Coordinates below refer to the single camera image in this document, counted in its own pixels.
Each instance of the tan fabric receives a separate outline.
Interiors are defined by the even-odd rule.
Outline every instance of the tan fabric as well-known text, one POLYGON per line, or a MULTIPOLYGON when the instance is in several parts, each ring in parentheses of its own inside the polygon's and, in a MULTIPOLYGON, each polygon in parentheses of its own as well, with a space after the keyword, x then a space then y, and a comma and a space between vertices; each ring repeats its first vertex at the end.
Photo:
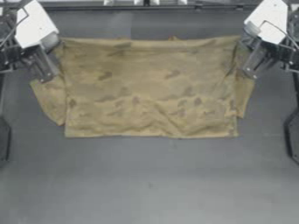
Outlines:
POLYGON ((233 137, 253 88, 237 40, 64 39, 61 75, 32 82, 43 111, 67 137, 233 137))

